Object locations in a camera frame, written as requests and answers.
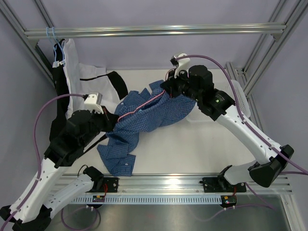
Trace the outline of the blue plaid shirt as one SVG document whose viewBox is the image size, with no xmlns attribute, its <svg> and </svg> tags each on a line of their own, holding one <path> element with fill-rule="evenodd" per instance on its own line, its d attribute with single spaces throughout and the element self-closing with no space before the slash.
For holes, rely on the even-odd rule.
<svg viewBox="0 0 308 231">
<path fill-rule="evenodd" d="M 162 80 L 149 84 L 141 92 L 132 90 L 117 106 L 115 114 L 122 116 L 160 94 Z M 108 172 L 117 177 L 130 177 L 136 157 L 132 155 L 137 147 L 141 132 L 152 132 L 157 128 L 173 125 L 183 120 L 194 108 L 195 101 L 180 95 L 170 98 L 167 93 L 139 109 L 136 113 L 121 119 L 114 130 L 106 133 L 108 143 L 97 146 L 98 153 Z"/>
</svg>

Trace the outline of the pink wire hanger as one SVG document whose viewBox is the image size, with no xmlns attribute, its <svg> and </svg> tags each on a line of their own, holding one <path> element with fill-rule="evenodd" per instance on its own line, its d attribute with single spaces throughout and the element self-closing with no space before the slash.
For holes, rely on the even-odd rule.
<svg viewBox="0 0 308 231">
<path fill-rule="evenodd" d="M 134 111 L 128 112 L 122 116 L 120 116 L 117 120 L 117 122 L 119 122 L 121 119 L 123 119 L 124 117 L 134 114 L 136 113 L 139 109 L 141 109 L 142 107 L 146 106 L 148 103 L 151 103 L 152 101 L 154 101 L 155 99 L 157 99 L 158 97 L 162 96 L 165 93 L 165 90 L 163 90 L 160 94 L 156 95 L 155 97 L 151 98 L 150 100 L 146 101 L 145 103 L 143 103 L 142 105 L 138 106 Z"/>
</svg>

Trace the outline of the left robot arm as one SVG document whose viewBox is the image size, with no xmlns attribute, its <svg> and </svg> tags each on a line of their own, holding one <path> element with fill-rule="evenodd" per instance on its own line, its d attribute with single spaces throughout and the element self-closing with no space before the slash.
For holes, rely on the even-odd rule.
<svg viewBox="0 0 308 231">
<path fill-rule="evenodd" d="M 74 112 L 59 135 L 50 142 L 31 184 L 14 204 L 1 208 L 0 216 L 5 223 L 13 223 L 14 231 L 44 231 L 72 200 L 83 193 L 105 189 L 103 173 L 88 167 L 72 183 L 51 193 L 58 179 L 84 154 L 85 147 L 101 132 L 112 131 L 118 118 L 105 107 L 102 113 Z"/>
</svg>

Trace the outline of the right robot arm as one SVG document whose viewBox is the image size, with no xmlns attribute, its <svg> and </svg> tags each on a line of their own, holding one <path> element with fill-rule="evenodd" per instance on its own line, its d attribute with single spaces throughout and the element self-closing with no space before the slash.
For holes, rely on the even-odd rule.
<svg viewBox="0 0 308 231">
<path fill-rule="evenodd" d="M 160 86 L 172 98 L 194 100 L 203 114 L 229 130 L 254 156 L 253 162 L 229 165 L 218 174 L 214 185 L 222 191 L 249 181 L 268 188 L 285 169 L 293 148 L 281 146 L 256 127 L 230 95 L 215 88 L 213 75 L 204 65 L 194 65 L 187 71 L 171 70 Z"/>
</svg>

